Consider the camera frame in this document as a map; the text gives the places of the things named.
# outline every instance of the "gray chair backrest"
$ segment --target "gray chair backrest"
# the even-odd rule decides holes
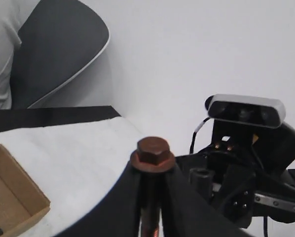
[[[32,108],[75,78],[106,48],[103,20],[78,0],[41,0],[19,31],[12,108]]]

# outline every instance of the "cardboard box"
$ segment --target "cardboard box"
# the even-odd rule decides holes
[[[11,156],[0,145],[0,228],[3,237],[25,232],[50,210],[50,201]]]

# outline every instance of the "person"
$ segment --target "person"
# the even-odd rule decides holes
[[[15,0],[0,0],[0,109],[10,109],[10,73],[14,50],[20,47],[19,4]]]

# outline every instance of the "camera lens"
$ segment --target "camera lens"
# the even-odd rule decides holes
[[[247,109],[241,109],[239,113],[239,120],[240,121],[247,121],[251,116],[251,112]]]

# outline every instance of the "black cylinder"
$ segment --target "black cylinder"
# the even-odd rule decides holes
[[[195,190],[209,202],[212,197],[214,172],[204,168],[193,168],[189,172],[189,182]]]

